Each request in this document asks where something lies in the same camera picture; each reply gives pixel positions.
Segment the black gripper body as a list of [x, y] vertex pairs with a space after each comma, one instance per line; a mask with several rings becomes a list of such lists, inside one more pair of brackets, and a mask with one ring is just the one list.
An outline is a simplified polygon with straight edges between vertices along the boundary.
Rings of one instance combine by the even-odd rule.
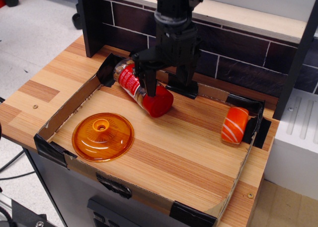
[[194, 71], [199, 59], [201, 38], [191, 20], [180, 24], [156, 21], [156, 45], [135, 53], [135, 70], [163, 69], [174, 66]]

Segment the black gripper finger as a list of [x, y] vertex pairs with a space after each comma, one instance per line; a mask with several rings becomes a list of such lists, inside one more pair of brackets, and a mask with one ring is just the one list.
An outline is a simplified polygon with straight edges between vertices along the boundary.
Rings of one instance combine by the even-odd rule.
[[135, 63], [134, 75], [139, 79], [141, 87], [146, 89], [149, 97], [156, 95], [156, 70], [147, 64]]
[[176, 67], [176, 76], [184, 86], [189, 86], [192, 82], [195, 70], [196, 64], [182, 64]]

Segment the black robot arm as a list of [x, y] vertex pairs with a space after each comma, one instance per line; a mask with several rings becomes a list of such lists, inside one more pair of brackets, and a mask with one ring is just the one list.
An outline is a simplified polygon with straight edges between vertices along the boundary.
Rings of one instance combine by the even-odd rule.
[[188, 86], [200, 57], [201, 38], [192, 21], [194, 8], [203, 0], [157, 0], [154, 13], [156, 44], [132, 55], [134, 75], [150, 97], [157, 88], [157, 71], [176, 67], [176, 77]]

